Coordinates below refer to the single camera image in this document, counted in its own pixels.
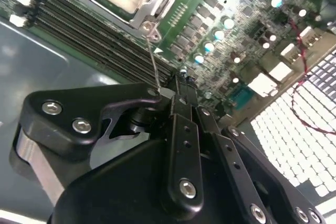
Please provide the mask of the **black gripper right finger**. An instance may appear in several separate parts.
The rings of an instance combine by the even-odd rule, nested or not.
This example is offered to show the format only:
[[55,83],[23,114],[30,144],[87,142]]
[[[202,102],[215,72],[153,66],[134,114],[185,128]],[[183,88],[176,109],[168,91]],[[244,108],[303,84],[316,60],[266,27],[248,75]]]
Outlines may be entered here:
[[239,223],[325,223],[316,207],[240,130],[232,126],[219,129],[213,114],[197,103],[194,78],[185,77],[183,84],[206,150],[224,168]]

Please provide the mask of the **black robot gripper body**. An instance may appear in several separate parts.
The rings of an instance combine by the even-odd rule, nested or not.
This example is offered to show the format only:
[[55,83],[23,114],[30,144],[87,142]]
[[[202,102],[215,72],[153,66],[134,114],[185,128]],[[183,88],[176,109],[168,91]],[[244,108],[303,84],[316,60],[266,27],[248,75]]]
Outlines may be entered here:
[[76,179],[51,223],[244,223],[224,170],[187,141],[144,142]]

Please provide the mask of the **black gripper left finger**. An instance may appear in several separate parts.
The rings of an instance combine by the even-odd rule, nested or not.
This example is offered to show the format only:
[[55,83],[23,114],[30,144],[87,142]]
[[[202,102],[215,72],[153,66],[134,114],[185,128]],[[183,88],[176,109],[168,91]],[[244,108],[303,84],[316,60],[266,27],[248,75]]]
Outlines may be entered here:
[[199,148],[183,79],[173,78],[165,92],[146,83],[33,92],[23,102],[13,152],[55,208],[76,179],[144,142]]

